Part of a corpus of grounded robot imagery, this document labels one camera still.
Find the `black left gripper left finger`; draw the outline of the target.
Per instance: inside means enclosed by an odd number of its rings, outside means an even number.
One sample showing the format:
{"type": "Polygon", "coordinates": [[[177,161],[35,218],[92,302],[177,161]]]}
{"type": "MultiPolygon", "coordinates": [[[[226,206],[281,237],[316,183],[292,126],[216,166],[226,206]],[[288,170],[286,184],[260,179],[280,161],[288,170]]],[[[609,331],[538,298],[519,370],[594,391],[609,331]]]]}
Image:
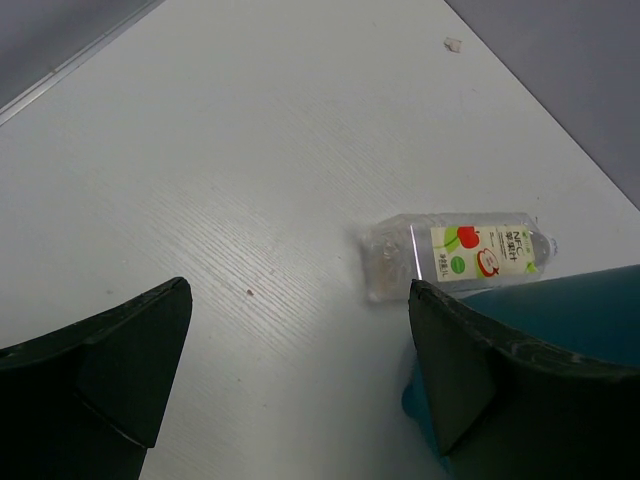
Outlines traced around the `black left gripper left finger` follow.
{"type": "Polygon", "coordinates": [[[136,479],[156,445],[192,314],[176,277],[1,351],[4,479],[136,479]]]}

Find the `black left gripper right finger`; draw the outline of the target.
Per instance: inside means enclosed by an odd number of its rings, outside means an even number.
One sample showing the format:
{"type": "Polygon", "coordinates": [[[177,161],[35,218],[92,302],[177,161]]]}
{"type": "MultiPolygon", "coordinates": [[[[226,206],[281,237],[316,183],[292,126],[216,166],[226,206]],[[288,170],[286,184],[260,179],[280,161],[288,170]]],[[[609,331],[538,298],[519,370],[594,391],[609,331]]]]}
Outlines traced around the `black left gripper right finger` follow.
{"type": "Polygon", "coordinates": [[[410,414],[456,479],[635,479],[639,366],[571,352],[416,281],[410,414]]]}

